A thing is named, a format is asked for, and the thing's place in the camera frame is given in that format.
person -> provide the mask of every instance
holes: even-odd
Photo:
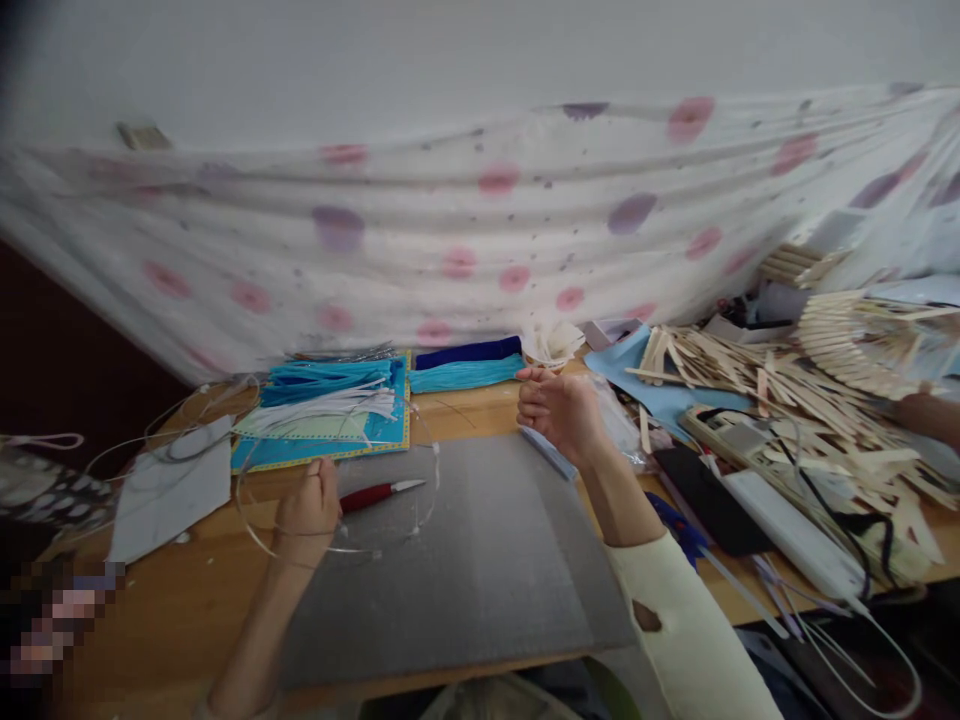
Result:
[[[556,376],[544,369],[525,369],[517,378],[523,381],[517,422],[546,436],[580,471],[635,620],[640,647],[650,660],[655,686],[670,716],[678,720],[782,718],[720,607],[606,435],[594,391],[575,375]],[[291,533],[275,533],[273,550],[279,559],[270,563],[236,648],[198,704],[195,718],[277,716],[280,649],[312,576],[300,566],[316,567],[323,559],[339,509],[335,467],[327,459],[315,461],[296,493],[278,507],[277,526]],[[326,534],[292,534],[318,529]],[[581,716],[531,683],[517,680],[509,687],[514,693],[511,702],[519,703],[523,693],[530,697],[530,717]],[[456,712],[431,715],[430,710],[423,714],[461,716]],[[515,711],[488,716],[524,717]],[[610,717],[604,712],[591,716]]]

white wall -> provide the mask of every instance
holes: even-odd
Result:
[[[46,0],[0,139],[410,139],[531,106],[960,81],[956,0]]]

plastic bag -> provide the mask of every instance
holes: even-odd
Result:
[[[600,416],[607,435],[617,449],[630,461],[637,474],[656,472],[656,465],[640,446],[640,430],[633,419],[627,415],[617,396],[606,379],[596,373],[586,373],[581,377],[590,384],[597,395]]]

polka dot fabric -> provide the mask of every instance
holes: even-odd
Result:
[[[898,81],[572,98],[434,138],[409,128],[406,144],[16,149],[0,221],[199,382],[296,350],[446,347],[531,319],[696,319],[831,211],[863,222],[827,289],[960,270],[958,107],[956,88]]]

teal tassel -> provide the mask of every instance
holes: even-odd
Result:
[[[410,390],[415,393],[468,390],[512,380],[523,370],[523,358],[511,355],[502,360],[447,363],[410,373]]]

